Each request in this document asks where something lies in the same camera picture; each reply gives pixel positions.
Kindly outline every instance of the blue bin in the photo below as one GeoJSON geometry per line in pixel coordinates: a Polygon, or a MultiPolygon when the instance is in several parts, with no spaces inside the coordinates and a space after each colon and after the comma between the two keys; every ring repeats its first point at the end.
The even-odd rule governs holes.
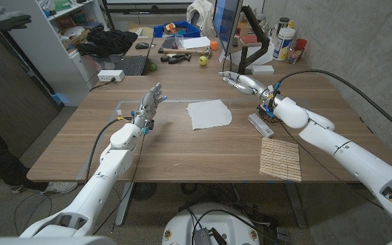
{"type": "MultiPolygon", "coordinates": [[[[154,27],[154,37],[163,37],[164,26],[168,24],[170,23],[154,27]]],[[[185,28],[186,33],[183,34],[184,37],[201,37],[201,30],[199,30],[197,27],[192,26],[187,21],[178,21],[174,22],[174,24],[176,25],[176,27],[185,28]]]]}

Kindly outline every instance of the person's leg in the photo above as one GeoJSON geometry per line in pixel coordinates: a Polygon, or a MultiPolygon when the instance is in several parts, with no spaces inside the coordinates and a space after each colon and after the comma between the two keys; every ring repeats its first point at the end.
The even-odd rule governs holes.
{"type": "Polygon", "coordinates": [[[74,190],[77,183],[65,182],[32,182],[27,178],[28,167],[25,167],[18,158],[9,152],[7,144],[0,136],[0,179],[6,184],[21,189],[25,186],[38,191],[52,191],[55,193],[68,193],[74,190]]]}

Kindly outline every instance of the black mount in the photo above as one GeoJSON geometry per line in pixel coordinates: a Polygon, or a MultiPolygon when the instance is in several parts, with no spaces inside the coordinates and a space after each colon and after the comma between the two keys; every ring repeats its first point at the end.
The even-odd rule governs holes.
{"type": "Polygon", "coordinates": [[[259,26],[257,17],[253,14],[250,6],[243,6],[242,12],[244,12],[244,15],[248,19],[253,32],[257,36],[257,41],[262,43],[261,49],[250,55],[248,58],[246,58],[248,54],[248,47],[243,46],[242,48],[242,57],[236,72],[241,75],[250,75],[251,70],[246,69],[246,67],[255,62],[259,57],[263,56],[269,50],[270,38],[264,35],[263,29],[261,29],[259,26]]]}

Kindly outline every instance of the robot finger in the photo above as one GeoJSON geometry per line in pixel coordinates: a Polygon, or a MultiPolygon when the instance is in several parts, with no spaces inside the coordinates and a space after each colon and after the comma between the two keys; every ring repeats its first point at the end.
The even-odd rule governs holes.
{"type": "Polygon", "coordinates": [[[226,82],[229,86],[234,87],[237,89],[240,93],[243,93],[245,95],[252,95],[253,90],[247,86],[244,86],[243,84],[240,84],[239,82],[236,82],[234,80],[231,80],[229,78],[223,78],[223,81],[226,82]]]}
{"type": "Polygon", "coordinates": [[[237,73],[232,72],[232,71],[219,72],[218,75],[222,76],[224,78],[232,79],[234,81],[236,81],[240,77],[240,74],[237,74],[237,73]]]}

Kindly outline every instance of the red cup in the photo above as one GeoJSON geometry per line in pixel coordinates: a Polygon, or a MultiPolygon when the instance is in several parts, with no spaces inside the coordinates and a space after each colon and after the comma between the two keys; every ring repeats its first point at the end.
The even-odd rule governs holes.
{"type": "Polygon", "coordinates": [[[298,47],[298,48],[302,48],[304,51],[300,54],[300,56],[299,56],[299,58],[297,59],[298,61],[300,61],[300,58],[302,57],[302,55],[304,54],[304,52],[305,52],[305,46],[306,46],[306,43],[307,43],[308,41],[306,41],[306,40],[304,40],[304,39],[298,39],[298,40],[296,40],[296,47],[298,47]]]}

